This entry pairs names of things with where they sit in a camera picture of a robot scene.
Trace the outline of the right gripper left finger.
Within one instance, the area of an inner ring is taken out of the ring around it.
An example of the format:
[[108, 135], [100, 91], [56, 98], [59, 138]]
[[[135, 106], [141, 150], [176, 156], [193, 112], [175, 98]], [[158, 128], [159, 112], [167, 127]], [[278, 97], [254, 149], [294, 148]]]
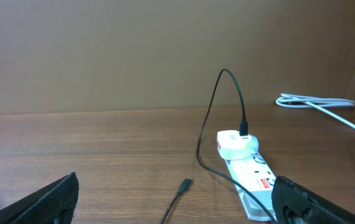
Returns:
[[71, 224], [78, 192], [72, 172], [0, 210], [0, 224]]

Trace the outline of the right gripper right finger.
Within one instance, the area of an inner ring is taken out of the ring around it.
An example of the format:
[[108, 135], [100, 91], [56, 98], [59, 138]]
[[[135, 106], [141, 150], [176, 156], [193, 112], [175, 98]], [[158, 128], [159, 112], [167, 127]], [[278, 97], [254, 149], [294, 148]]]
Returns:
[[284, 176], [275, 180], [272, 205], [278, 224], [355, 224], [355, 214]]

